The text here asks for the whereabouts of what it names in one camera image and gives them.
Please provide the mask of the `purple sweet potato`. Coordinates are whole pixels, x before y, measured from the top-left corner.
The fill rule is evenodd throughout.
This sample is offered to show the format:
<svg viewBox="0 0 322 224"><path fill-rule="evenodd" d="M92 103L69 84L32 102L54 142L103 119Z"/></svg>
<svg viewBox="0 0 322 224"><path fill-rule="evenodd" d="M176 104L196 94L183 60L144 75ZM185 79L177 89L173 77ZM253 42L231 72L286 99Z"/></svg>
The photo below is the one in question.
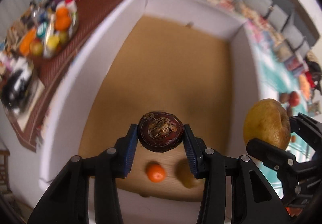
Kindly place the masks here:
<svg viewBox="0 0 322 224"><path fill-rule="evenodd" d="M278 97L279 97L279 102L281 104L284 104L284 103L289 102L290 94L287 92L280 92Z"/></svg>
<svg viewBox="0 0 322 224"><path fill-rule="evenodd" d="M289 117L293 116L293 107L291 107L291 106L287 107L287 115Z"/></svg>

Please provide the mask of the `yellow apple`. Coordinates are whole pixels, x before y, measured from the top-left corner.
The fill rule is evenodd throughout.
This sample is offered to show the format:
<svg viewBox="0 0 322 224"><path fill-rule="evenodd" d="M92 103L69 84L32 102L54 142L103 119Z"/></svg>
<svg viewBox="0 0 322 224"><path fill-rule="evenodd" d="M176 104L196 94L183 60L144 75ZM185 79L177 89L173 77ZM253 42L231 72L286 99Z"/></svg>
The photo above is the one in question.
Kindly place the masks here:
<svg viewBox="0 0 322 224"><path fill-rule="evenodd" d="M246 115L243 138L245 144L257 138L285 150L291 139L287 111L274 99L258 101Z"/></svg>

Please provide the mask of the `dark mangosteen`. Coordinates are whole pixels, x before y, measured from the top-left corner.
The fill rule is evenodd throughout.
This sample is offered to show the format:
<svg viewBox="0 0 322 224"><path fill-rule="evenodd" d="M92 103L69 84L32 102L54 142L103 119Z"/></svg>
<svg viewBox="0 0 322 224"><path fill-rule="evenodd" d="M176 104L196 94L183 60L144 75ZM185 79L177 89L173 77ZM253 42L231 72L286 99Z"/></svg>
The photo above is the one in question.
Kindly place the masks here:
<svg viewBox="0 0 322 224"><path fill-rule="evenodd" d="M137 127L141 145L152 152L167 152L182 143L183 124L177 116L152 111L143 115Z"/></svg>

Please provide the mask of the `orange tangerine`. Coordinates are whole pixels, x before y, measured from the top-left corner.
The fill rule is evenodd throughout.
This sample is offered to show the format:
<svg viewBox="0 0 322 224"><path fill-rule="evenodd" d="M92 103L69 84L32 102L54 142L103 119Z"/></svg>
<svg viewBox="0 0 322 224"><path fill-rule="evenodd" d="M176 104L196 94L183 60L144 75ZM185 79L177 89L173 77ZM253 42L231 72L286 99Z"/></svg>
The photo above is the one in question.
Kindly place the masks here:
<svg viewBox="0 0 322 224"><path fill-rule="evenodd" d="M151 163L146 167L146 175L153 183L160 183L166 177L165 169L157 163Z"/></svg>

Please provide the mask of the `red apple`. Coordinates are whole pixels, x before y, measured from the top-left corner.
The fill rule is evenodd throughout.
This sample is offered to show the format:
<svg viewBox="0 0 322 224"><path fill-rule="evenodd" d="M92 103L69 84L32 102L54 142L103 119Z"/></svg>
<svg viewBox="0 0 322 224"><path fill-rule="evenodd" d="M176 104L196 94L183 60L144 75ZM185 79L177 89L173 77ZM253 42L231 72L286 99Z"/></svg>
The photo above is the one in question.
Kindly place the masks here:
<svg viewBox="0 0 322 224"><path fill-rule="evenodd" d="M296 107L299 105L299 103L300 103L300 96L299 96L298 92L292 91L289 94L289 106Z"/></svg>

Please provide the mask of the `green brown round fruit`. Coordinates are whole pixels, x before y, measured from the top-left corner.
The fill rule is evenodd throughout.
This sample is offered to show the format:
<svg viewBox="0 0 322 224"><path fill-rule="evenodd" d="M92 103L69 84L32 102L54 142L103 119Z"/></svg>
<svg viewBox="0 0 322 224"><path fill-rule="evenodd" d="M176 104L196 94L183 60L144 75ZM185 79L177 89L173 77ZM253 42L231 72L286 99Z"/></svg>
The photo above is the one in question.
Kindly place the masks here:
<svg viewBox="0 0 322 224"><path fill-rule="evenodd" d="M180 183L188 189L196 188L204 184L204 179L196 179L193 173L190 171L189 163L187 159L181 159L175 167L176 178Z"/></svg>

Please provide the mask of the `orange book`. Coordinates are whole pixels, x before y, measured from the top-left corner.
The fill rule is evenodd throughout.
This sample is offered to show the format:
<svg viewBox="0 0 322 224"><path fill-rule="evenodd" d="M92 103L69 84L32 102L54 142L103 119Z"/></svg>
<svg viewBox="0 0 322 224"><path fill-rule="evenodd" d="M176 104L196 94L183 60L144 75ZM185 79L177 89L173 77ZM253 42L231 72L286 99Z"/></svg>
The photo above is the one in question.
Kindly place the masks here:
<svg viewBox="0 0 322 224"><path fill-rule="evenodd" d="M300 90L304 96L304 99L306 101L309 101L311 98L311 86L309 81L307 80L307 77L303 74L299 75L298 77Z"/></svg>

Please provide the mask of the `teal checkered tablecloth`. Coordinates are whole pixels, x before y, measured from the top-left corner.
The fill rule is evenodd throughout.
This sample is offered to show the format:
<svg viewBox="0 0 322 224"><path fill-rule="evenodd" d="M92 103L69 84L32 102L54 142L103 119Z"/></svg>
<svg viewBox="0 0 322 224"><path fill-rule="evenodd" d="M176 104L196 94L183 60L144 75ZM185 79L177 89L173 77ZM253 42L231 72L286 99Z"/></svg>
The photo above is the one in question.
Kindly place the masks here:
<svg viewBox="0 0 322 224"><path fill-rule="evenodd" d="M291 93L296 91L300 96L300 103L293 108L293 114L303 113L308 115L308 104L302 91L297 77L288 71L285 65L278 62L275 55L269 49L262 49L261 46L252 46L252 55L258 76L259 94L261 99L279 100L279 93ZM297 162L308 161L313 155L313 149L301 139L296 133L295 142L290 142L287 151L296 156ZM259 168L268 179L277 193L282 193L282 184L276 176L276 172L259 163Z"/></svg>

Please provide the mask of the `black bag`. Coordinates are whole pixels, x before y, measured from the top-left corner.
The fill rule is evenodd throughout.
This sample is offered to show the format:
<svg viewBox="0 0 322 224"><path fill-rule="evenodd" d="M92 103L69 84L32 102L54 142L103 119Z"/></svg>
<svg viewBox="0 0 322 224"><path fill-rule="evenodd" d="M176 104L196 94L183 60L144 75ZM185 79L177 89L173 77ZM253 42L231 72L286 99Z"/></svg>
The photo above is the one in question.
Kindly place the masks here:
<svg viewBox="0 0 322 224"><path fill-rule="evenodd" d="M308 71L305 73L307 80L312 89L321 93L321 67L315 61L306 61Z"/></svg>

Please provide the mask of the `rightmost grey cushion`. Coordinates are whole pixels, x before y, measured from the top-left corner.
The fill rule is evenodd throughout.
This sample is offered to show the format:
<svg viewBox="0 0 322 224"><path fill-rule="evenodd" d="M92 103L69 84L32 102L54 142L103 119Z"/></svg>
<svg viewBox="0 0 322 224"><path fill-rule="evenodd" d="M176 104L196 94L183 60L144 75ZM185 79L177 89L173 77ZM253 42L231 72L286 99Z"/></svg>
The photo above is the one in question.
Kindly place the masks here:
<svg viewBox="0 0 322 224"><path fill-rule="evenodd" d="M288 23L284 26L282 35L290 50L302 59L306 59L311 47L298 28Z"/></svg>

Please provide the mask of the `grey cushion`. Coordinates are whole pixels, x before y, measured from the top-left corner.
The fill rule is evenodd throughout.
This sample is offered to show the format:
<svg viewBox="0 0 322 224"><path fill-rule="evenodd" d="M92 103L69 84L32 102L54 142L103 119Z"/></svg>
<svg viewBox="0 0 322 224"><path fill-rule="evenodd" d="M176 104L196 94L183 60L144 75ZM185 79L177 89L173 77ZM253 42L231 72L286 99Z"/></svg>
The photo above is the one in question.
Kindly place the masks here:
<svg viewBox="0 0 322 224"><path fill-rule="evenodd" d="M298 31L295 25L294 6L289 0L244 0L279 32L284 29Z"/></svg>
<svg viewBox="0 0 322 224"><path fill-rule="evenodd" d="M298 28L288 23L284 26L282 35L290 50L302 59L306 59L311 47Z"/></svg>

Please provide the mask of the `white box with cardboard bottom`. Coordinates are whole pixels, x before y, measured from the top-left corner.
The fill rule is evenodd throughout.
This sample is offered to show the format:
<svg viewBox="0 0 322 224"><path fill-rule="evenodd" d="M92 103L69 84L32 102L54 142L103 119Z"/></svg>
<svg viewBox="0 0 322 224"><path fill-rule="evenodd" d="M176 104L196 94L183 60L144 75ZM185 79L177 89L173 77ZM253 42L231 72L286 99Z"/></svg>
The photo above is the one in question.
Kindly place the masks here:
<svg viewBox="0 0 322 224"><path fill-rule="evenodd" d="M114 146L151 111L176 115L208 147L246 153L243 124L259 99L247 21L204 0L124 0L99 22L50 104L39 186L74 155Z"/></svg>

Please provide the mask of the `fruit plate on side table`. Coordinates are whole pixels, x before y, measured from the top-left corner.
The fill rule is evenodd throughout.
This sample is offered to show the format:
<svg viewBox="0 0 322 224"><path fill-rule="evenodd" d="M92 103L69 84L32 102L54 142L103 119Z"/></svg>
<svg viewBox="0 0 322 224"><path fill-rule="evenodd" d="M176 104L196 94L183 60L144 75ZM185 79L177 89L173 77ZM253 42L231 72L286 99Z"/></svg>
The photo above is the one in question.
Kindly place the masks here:
<svg viewBox="0 0 322 224"><path fill-rule="evenodd" d="M27 32L19 43L24 57L51 59L74 36L79 20L75 0L32 1L24 16Z"/></svg>

